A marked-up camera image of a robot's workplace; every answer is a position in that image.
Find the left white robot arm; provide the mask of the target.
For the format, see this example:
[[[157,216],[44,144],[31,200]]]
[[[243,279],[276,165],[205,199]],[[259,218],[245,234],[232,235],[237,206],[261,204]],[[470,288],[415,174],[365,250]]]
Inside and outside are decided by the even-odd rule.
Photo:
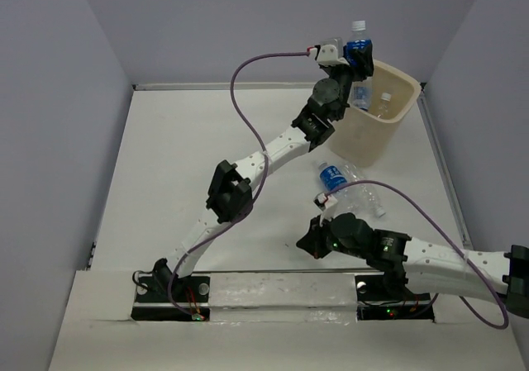
[[[203,214],[191,232],[168,257],[155,262],[154,290],[166,301],[183,291],[187,278],[210,243],[246,218],[263,189],[265,180],[291,160],[305,155],[328,140],[334,122],[344,118],[353,83],[374,74],[371,40],[327,40],[309,47],[304,55],[314,59],[327,77],[319,80],[300,113],[287,129],[260,150],[236,162],[221,161],[207,190]]]

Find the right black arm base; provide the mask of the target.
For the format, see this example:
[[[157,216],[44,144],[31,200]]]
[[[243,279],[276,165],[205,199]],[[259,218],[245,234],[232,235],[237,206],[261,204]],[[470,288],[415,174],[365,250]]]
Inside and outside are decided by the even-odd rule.
[[[435,320],[429,293],[398,299],[385,290],[382,274],[356,275],[355,288],[358,321]]]

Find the blue label bottle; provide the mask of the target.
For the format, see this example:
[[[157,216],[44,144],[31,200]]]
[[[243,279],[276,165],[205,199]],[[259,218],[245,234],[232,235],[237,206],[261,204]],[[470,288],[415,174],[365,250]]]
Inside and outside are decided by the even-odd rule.
[[[367,35],[366,21],[353,21],[350,39],[346,42],[346,59],[360,71],[359,80],[353,82],[351,102],[367,110],[372,96],[372,40]]]
[[[331,192],[347,183],[344,174],[334,164],[319,161],[317,162],[317,172],[318,177],[327,192]]]
[[[354,82],[350,100],[351,105],[367,112],[371,105],[372,92],[371,81]]]

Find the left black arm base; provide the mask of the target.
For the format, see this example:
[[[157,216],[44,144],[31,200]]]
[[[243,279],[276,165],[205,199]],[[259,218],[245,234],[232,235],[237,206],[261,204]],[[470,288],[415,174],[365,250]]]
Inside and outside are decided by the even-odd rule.
[[[147,273],[132,277],[136,285],[131,309],[134,321],[208,321],[211,279],[195,275],[174,283],[172,300]]]

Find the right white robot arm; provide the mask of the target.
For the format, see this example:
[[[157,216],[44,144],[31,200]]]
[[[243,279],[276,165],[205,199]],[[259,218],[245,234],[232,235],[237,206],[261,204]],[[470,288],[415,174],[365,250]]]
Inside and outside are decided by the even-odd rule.
[[[408,300],[417,294],[439,293],[500,301],[507,312],[528,316],[528,249],[508,251],[454,250],[407,234],[371,228],[352,213],[331,220],[311,219],[296,246],[315,259],[331,252],[364,260],[382,277],[382,292]]]

